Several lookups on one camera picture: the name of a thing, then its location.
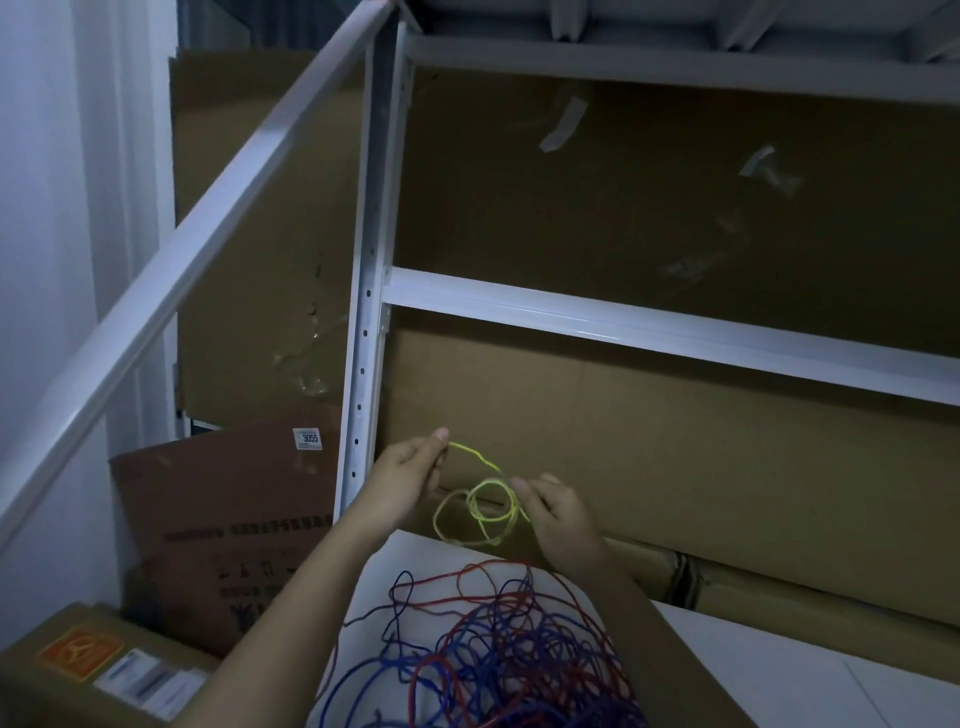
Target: cardboard sheet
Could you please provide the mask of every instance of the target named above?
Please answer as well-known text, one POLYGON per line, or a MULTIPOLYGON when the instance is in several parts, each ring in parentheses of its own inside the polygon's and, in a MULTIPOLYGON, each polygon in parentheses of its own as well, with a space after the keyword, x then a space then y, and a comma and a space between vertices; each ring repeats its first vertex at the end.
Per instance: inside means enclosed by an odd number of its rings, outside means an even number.
MULTIPOLYGON (((182 218, 312 58, 185 54, 174 65, 182 218)), ((215 425, 339 401, 360 165, 362 74, 317 107, 180 308, 180 406, 215 425)))
POLYGON ((333 524, 339 429, 315 404, 110 462, 165 634, 225 655, 253 626, 333 524))
POLYGON ((418 72, 397 265, 960 355, 960 109, 569 84, 418 72))
POLYGON ((388 344, 384 442, 443 424, 608 533, 960 624, 952 410, 416 313, 388 344))
POLYGON ((960 630, 694 561, 697 612, 960 684, 960 630))
MULTIPOLYGON (((178 62, 181 212, 306 61, 178 62)), ((960 353, 956 109, 591 85, 545 154, 563 87, 418 73, 398 264, 960 353), (740 175, 765 145, 773 179, 803 178, 792 196, 740 175)), ((272 357, 312 335, 312 302, 348 310, 360 116, 356 88, 318 109, 180 312, 193 417, 302 400, 272 357)), ((381 443, 445 424, 509 472, 562 476, 613 536, 960 624, 952 409, 408 311, 387 344, 381 443)), ((330 382, 343 346, 320 349, 330 382)), ((485 476, 446 470, 454 488, 485 476)))

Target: orange label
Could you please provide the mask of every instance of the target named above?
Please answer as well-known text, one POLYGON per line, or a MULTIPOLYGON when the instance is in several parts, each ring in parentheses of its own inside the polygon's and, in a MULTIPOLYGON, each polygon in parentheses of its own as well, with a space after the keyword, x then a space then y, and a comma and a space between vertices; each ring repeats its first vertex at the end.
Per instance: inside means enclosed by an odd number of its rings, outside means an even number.
POLYGON ((83 681, 119 652, 121 647, 123 643, 114 637, 73 627, 45 647, 36 660, 44 667, 83 681))

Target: white crossbar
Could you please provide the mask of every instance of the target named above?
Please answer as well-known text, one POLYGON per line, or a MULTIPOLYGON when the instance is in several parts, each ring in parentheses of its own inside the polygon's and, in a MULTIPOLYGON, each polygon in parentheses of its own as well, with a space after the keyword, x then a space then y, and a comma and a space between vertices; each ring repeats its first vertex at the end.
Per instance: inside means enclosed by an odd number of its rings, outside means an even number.
POLYGON ((960 404, 960 359, 394 268, 384 303, 960 404))

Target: white wall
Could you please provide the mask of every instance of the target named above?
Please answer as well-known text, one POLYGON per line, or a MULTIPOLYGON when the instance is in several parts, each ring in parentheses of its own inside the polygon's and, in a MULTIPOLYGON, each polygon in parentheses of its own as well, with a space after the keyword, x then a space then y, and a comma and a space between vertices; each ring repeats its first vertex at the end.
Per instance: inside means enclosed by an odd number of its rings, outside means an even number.
MULTIPOLYGON (((163 46, 170 28, 176 44, 176 14, 174 0, 0 6, 2 458, 173 228, 163 46)), ((107 458, 170 436, 170 353, 151 350, 111 403, 109 430, 94 429, 0 552, 0 648, 70 601, 118 603, 133 556, 107 458)))

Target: yellow string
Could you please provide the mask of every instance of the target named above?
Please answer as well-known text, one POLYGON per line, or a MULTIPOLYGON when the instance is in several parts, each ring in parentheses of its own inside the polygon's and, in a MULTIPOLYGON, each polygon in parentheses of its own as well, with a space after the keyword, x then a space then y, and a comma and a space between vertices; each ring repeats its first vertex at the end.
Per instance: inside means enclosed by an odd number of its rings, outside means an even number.
MULTIPOLYGON (((490 460, 481 455, 477 450, 473 448, 468 448, 466 445, 461 445, 460 443, 450 443, 452 448, 461 449, 464 452, 469 452, 471 455, 475 455, 481 463, 486 465, 488 468, 492 468, 501 475, 503 472, 497 468, 490 460)), ((516 525, 516 520, 518 515, 523 516, 527 521, 530 519, 527 517, 527 514, 524 513, 523 508, 520 506, 519 500, 516 499, 516 493, 514 489, 507 485, 507 481, 503 477, 488 477, 481 480, 472 488, 461 488, 460 490, 452 491, 446 495, 446 497, 440 501, 440 505, 437 506, 436 513, 433 514, 433 530, 437 532, 437 538, 447 544, 454 544, 455 546, 500 546, 503 543, 503 540, 510 535, 514 530, 516 525), (504 490, 507 494, 507 500, 510 503, 510 508, 501 516, 486 516, 480 511, 480 505, 477 503, 477 494, 481 490, 486 488, 488 485, 498 485, 504 490), (463 496, 464 500, 467 502, 467 509, 474 520, 477 521, 477 525, 480 526, 480 531, 484 535, 483 541, 458 541, 457 539, 447 538, 444 533, 440 530, 440 527, 437 525, 437 520, 440 517, 441 512, 444 510, 446 505, 450 502, 450 499, 457 496, 463 496), (487 523, 506 523, 503 530, 495 536, 491 536, 487 532, 487 523)))

